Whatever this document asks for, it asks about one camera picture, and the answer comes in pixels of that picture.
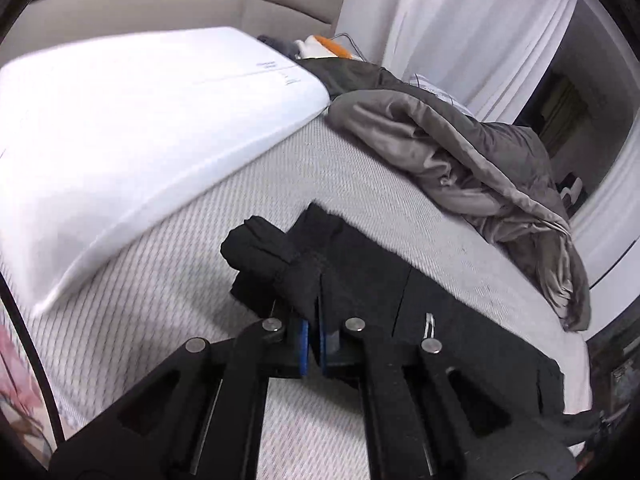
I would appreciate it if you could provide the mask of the white curtain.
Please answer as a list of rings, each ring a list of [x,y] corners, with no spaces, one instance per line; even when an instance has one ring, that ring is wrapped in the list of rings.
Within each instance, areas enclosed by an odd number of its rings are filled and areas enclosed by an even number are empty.
[[[395,0],[382,61],[497,122],[514,122],[545,73],[567,76],[587,115],[553,163],[588,191],[573,228],[590,283],[638,270],[639,62],[599,0]]]

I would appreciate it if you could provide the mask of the dark wooden doorway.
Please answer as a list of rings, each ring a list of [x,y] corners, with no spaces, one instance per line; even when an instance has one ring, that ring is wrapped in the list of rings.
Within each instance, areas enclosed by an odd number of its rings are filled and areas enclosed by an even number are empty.
[[[563,39],[516,122],[546,148],[573,217],[597,191],[639,108],[639,60],[599,0],[577,0]]]

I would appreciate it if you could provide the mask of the grey crumpled blanket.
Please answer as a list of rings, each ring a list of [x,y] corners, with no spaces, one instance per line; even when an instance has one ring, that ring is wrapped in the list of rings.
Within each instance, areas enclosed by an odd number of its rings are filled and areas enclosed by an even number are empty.
[[[589,327],[587,272],[548,152],[532,129],[480,122],[375,64],[334,54],[305,58],[292,41],[261,40],[324,85],[331,128],[351,134],[433,203],[503,246],[564,330]]]

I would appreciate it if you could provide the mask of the black pants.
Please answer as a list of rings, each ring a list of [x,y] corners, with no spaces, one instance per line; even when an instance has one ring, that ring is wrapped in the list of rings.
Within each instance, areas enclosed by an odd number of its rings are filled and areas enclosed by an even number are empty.
[[[557,362],[317,204],[286,232],[250,217],[228,234],[220,252],[239,272],[232,295],[261,318],[275,304],[289,304],[315,333],[358,316],[393,341],[418,344],[432,314],[446,351],[564,444],[585,441],[598,429],[596,411],[565,413]]]

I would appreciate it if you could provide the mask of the white pillow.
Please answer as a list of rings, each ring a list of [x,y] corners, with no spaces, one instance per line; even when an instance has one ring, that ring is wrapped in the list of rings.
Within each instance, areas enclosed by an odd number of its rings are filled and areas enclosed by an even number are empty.
[[[122,248],[316,118],[318,79],[230,27],[42,50],[1,71],[1,262],[42,315]]]

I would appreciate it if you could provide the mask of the orange white item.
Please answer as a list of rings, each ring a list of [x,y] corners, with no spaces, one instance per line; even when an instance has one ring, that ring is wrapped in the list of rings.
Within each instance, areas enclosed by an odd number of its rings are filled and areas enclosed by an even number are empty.
[[[360,56],[323,36],[310,35],[305,40],[295,40],[294,44],[300,58],[346,58],[361,61]]]

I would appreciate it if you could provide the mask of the white patterned mattress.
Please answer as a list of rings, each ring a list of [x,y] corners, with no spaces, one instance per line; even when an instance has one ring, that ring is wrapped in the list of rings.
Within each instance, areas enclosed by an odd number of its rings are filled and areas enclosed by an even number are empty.
[[[354,226],[309,205],[292,229],[253,217],[221,253],[260,319],[192,338],[77,437],[43,479],[250,479],[270,379],[310,360],[354,385],[375,479],[569,479],[566,419],[527,411],[442,340],[447,293]]]

